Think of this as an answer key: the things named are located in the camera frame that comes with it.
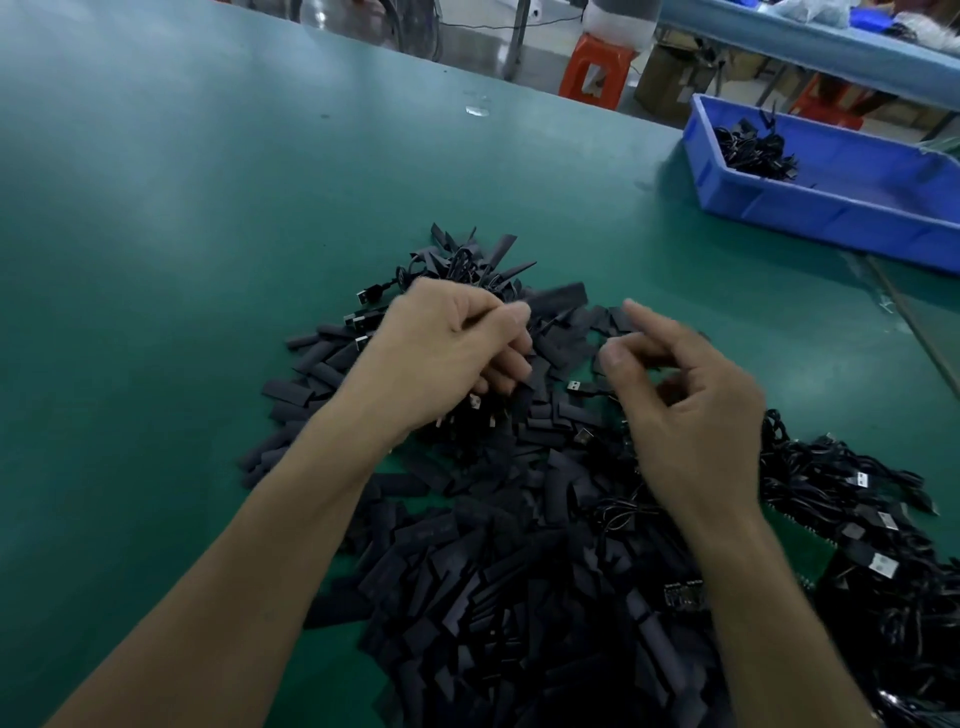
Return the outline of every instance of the forearm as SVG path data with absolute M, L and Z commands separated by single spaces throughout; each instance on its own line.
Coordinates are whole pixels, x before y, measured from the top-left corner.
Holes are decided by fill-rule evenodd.
M 691 539 L 740 728 L 876 728 L 759 508 Z
M 49 726 L 261 725 L 363 484 L 392 444 L 365 414 L 342 398 L 321 410 Z

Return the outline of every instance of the green workbench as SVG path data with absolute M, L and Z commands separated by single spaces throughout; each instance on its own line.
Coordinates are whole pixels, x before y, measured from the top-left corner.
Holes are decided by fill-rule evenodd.
M 5 726 L 228 521 L 283 337 L 434 221 L 705 331 L 793 435 L 926 475 L 960 552 L 960 406 L 909 328 L 832 248 L 702 213 L 672 129 L 205 0 L 0 4 L 0 106 Z M 377 724 L 357 631 L 303 637 L 271 725 Z

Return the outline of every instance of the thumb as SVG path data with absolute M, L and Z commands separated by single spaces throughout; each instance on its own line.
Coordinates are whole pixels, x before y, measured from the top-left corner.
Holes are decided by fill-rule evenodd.
M 517 301 L 489 311 L 466 332 L 471 347 L 484 364 L 502 352 L 516 339 L 530 320 L 530 306 Z
M 647 371 L 619 338 L 608 339 L 600 349 L 600 365 L 639 440 L 652 425 L 662 422 L 666 405 Z

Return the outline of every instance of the white label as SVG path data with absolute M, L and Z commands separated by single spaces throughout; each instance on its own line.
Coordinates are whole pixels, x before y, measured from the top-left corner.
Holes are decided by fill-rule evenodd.
M 876 514 L 880 516 L 880 520 L 883 521 L 883 525 L 889 528 L 891 531 L 899 531 L 900 527 L 897 525 L 897 522 L 894 521 L 894 517 L 889 513 L 884 513 L 883 511 L 877 511 Z
M 874 554 L 874 560 L 870 563 L 870 568 L 881 576 L 886 576 L 888 579 L 892 579 L 894 574 L 897 572 L 897 567 L 899 565 L 900 562 L 894 561 L 888 556 L 884 556 L 882 553 L 877 553 Z

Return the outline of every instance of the pile of cables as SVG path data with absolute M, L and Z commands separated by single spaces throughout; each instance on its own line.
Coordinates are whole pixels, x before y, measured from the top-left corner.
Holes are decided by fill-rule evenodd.
M 732 129 L 714 127 L 717 143 L 727 166 L 737 172 L 757 175 L 768 180 L 793 181 L 797 179 L 797 158 L 783 156 L 783 137 L 777 133 L 776 111 L 767 114 L 759 110 L 760 120 L 767 130 L 760 136 L 747 119 Z
M 527 301 L 533 373 L 395 449 L 405 472 L 367 483 L 341 546 L 354 571 L 324 584 L 304 628 L 366 623 L 358 648 L 389 677 L 374 702 L 389 726 L 732 725 L 700 573 L 597 365 L 629 318 L 588 306 L 582 284 L 524 286 L 533 263 L 498 273 L 511 235 L 489 252 L 473 234 L 432 237 L 343 323 L 287 340 L 296 375 L 264 386 L 278 428 L 239 459 L 244 486 L 335 393 L 387 292 L 418 277 Z M 762 435 L 768 521 L 877 713 L 960 725 L 960 565 L 937 562 L 902 506 L 935 512 L 922 479 L 828 436 L 791 440 L 775 410 Z

